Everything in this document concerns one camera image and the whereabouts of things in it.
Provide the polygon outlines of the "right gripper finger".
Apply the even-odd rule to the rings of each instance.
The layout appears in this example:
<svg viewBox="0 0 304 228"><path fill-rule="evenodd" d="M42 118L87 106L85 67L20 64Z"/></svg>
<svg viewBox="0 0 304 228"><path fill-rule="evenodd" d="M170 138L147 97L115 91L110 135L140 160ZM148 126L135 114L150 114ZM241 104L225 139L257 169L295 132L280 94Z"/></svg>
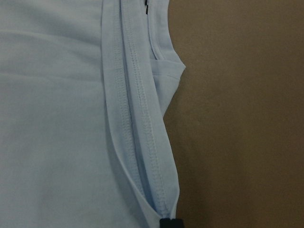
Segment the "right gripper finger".
<svg viewBox="0 0 304 228"><path fill-rule="evenodd" d="M160 228L184 228L182 219L162 218L159 220Z"/></svg>

